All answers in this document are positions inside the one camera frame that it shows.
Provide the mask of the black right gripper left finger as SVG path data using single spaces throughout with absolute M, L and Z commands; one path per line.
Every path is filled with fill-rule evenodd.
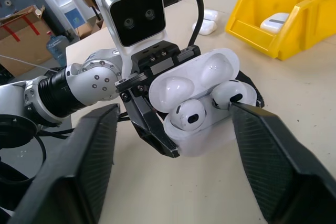
M 94 109 L 51 153 L 9 223 L 98 223 L 113 165 L 118 104 Z

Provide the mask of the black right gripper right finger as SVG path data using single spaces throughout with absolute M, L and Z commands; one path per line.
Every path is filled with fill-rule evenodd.
M 268 223 L 335 223 L 335 179 L 275 114 L 229 107 L 243 168 Z

